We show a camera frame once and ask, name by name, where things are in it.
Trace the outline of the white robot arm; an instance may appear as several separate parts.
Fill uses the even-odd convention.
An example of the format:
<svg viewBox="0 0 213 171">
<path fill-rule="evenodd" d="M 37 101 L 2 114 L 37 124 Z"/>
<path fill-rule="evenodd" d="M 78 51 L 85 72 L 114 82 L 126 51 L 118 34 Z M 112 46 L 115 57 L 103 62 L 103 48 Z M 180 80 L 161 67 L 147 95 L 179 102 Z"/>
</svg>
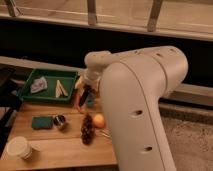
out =
<svg viewBox="0 0 213 171">
<path fill-rule="evenodd" d="M 119 53 L 90 52 L 83 82 L 100 93 L 120 171 L 177 171 L 159 112 L 159 99 L 187 75 L 174 46 Z"/>
</svg>

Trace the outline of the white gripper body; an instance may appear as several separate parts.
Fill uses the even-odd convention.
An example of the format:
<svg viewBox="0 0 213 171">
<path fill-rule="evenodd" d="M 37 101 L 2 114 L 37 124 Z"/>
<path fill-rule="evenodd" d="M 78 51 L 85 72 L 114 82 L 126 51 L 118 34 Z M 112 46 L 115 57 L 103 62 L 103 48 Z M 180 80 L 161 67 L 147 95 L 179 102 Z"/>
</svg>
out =
<svg viewBox="0 0 213 171">
<path fill-rule="evenodd" d="M 82 88 L 84 85 L 90 86 L 95 92 L 99 91 L 100 73 L 92 69 L 85 69 L 75 83 L 75 88 Z"/>
</svg>

